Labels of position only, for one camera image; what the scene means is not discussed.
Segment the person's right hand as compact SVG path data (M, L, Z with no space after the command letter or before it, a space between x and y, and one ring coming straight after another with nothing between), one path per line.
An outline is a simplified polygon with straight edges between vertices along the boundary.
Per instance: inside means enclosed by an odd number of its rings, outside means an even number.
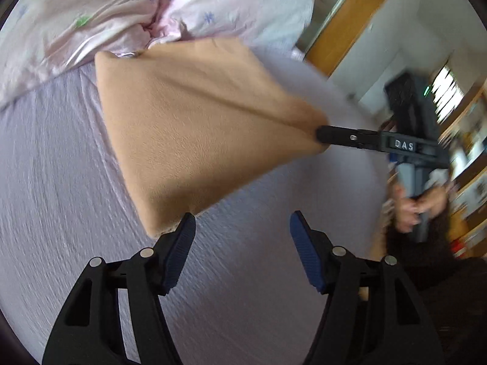
M421 214L429 218L437 217L447 208L450 189L451 185L434 186L415 200L406 196L401 184L395 184L392 189L395 229L401 233L410 233L420 224Z

